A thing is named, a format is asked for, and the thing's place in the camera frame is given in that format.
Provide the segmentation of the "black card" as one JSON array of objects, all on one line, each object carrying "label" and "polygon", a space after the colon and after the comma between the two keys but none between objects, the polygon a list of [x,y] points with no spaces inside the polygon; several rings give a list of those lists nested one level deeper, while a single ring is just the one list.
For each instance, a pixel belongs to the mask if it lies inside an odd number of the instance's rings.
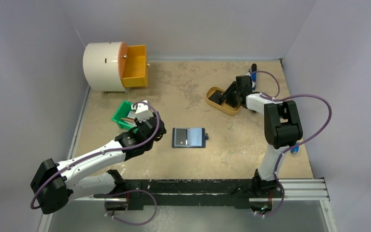
[{"label": "black card", "polygon": [[221,105],[225,101],[224,93],[220,90],[215,90],[208,99],[218,105]]},{"label": "black card", "polygon": [[187,146],[187,129],[185,128],[175,128],[174,129],[174,145],[175,146]]}]

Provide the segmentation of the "blue leather card holder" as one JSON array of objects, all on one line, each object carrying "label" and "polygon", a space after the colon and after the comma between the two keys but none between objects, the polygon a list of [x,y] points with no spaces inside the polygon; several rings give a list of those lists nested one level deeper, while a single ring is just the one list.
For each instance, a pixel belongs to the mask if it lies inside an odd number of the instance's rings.
[{"label": "blue leather card holder", "polygon": [[205,128],[186,128],[187,129],[187,146],[174,145],[174,129],[172,129],[172,147],[173,148],[205,148],[206,141],[209,140],[209,135]]}]

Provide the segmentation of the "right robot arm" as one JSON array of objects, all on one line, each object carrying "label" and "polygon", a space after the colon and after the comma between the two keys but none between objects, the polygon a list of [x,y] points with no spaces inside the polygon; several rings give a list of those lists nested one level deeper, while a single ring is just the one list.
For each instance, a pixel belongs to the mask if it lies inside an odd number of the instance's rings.
[{"label": "right robot arm", "polygon": [[264,93],[254,92],[248,75],[236,76],[223,94],[231,106],[242,106],[264,116],[264,136],[267,150],[256,169],[252,191],[263,197],[278,187],[278,174],[284,153],[303,136],[300,116],[294,101],[279,101]]}]

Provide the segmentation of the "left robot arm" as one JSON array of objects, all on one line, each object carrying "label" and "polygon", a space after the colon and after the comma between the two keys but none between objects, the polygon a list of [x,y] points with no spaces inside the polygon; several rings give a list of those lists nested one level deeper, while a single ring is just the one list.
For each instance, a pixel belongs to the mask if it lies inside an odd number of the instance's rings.
[{"label": "left robot arm", "polygon": [[41,209],[43,214],[48,215],[69,201],[89,195],[90,190],[93,194],[110,194],[114,198],[122,196],[125,185],[118,180],[115,171],[99,176],[92,174],[151,150],[153,143],[161,140],[166,132],[162,119],[152,116],[82,156],[58,163],[53,159],[44,160],[30,184],[34,193],[30,208]]}]

